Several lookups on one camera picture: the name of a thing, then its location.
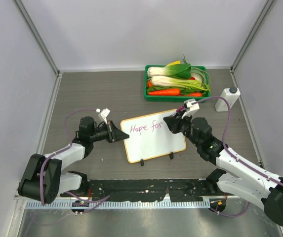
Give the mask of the small orange-framed whiteboard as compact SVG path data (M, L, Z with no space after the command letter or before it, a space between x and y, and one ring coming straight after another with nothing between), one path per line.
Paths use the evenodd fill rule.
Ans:
M184 151L187 147L185 137L173 134L163 121L176 110L167 110L154 114L122 120L121 131L128 134L124 147L129 163L137 163Z

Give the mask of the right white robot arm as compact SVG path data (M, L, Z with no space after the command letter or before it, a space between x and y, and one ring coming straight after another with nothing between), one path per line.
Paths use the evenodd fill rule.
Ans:
M204 160L218 169L208 176L207 191L233 194L258 206L273 222L283 227L283 177L269 172L240 156L212 135L205 118L164 117L173 133L182 133Z

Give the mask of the pink-capped whiteboard marker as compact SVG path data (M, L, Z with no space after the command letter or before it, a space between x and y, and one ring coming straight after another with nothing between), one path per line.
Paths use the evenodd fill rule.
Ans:
M178 108L174 114L174 117L181 117L184 114L184 105Z

